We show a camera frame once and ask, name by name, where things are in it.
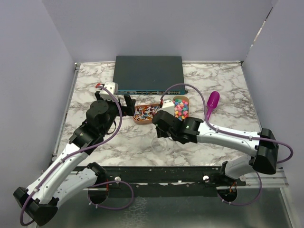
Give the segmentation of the clear plastic jar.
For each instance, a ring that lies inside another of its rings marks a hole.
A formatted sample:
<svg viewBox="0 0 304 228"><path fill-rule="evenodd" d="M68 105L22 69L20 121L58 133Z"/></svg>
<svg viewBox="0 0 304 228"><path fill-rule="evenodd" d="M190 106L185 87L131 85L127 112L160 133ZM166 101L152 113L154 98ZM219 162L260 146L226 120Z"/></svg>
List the clear plastic jar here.
<svg viewBox="0 0 304 228"><path fill-rule="evenodd" d="M168 152L170 150L166 138L154 137L151 142L151 147L155 153L163 153Z"/></svg>

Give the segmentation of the beige tray of star candies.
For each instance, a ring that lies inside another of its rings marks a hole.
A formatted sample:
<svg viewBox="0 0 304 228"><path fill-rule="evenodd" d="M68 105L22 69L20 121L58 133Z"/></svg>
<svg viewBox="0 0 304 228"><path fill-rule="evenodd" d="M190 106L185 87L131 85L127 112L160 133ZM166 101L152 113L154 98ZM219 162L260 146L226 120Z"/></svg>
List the beige tray of star candies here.
<svg viewBox="0 0 304 228"><path fill-rule="evenodd" d="M190 101L186 96L178 95L173 97L174 116L179 120L184 120L190 115Z"/></svg>

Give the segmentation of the purple plastic scoop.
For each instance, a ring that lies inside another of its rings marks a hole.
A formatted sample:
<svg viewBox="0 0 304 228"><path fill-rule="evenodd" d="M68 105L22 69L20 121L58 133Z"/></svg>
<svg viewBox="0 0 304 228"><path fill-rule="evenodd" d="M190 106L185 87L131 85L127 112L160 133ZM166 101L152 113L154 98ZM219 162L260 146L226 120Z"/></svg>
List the purple plastic scoop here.
<svg viewBox="0 0 304 228"><path fill-rule="evenodd" d="M207 101L207 114L206 119L209 120L214 109L217 108L220 99L220 94L217 91L213 91Z"/></svg>

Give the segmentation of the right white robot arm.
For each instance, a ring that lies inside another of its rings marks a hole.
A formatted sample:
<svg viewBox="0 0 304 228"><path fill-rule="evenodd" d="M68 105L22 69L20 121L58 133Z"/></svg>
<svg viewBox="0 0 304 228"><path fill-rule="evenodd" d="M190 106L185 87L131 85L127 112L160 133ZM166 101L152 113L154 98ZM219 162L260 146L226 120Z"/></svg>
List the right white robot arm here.
<svg viewBox="0 0 304 228"><path fill-rule="evenodd" d="M244 153L243 156L222 164L218 180L224 186L254 171L268 175L276 173L279 146L272 131L267 128L260 132L242 132L216 125L209 126L206 121L194 117L180 120L163 110L153 117L152 123L159 138L170 137L182 144L215 144Z"/></svg>

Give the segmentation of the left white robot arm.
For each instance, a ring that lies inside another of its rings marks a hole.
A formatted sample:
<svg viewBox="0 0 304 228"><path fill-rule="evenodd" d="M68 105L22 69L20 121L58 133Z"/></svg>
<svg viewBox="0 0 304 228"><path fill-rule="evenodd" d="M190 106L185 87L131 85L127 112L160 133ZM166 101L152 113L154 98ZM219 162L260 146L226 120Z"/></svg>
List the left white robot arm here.
<svg viewBox="0 0 304 228"><path fill-rule="evenodd" d="M112 184L106 170L97 163L88 164L77 176L67 179L69 174L98 146L108 142L118 133L122 122L119 117L133 116L135 100L125 95L126 105L121 105L107 89L95 93L96 100L90 104L86 118L74 131L68 144L57 159L26 188L17 188L13 196L21 207L20 223L27 213L39 226L47 224L62 204L81 190L90 187L106 188Z"/></svg>

